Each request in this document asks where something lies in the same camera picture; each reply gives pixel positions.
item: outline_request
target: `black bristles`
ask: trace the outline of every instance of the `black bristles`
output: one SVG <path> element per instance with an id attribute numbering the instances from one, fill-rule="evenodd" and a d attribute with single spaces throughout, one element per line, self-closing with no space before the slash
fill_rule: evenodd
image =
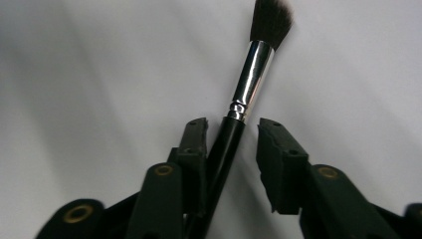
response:
<path id="1" fill-rule="evenodd" d="M 292 27 L 292 14 L 283 0 L 257 0 L 251 41 L 263 41 L 277 51 Z"/>

